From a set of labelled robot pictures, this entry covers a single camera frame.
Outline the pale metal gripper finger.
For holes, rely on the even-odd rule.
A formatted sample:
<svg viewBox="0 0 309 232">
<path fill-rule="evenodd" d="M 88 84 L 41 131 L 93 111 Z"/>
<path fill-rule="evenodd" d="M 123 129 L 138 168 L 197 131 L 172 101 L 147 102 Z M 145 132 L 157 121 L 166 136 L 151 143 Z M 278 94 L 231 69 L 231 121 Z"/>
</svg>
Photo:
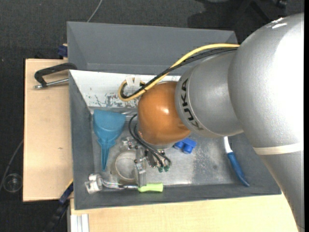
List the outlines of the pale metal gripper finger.
<svg viewBox="0 0 309 232">
<path fill-rule="evenodd" d="M 134 142 L 131 139 L 128 139 L 128 138 L 125 138 L 125 139 L 122 140 L 122 145 L 123 145 L 122 146 L 123 150 L 130 151 L 130 150 L 135 149 Z"/>
<path fill-rule="evenodd" d="M 136 163 L 137 177 L 138 177 L 138 186 L 143 187 L 147 185 L 146 180 L 146 168 L 143 163 Z"/>
</svg>

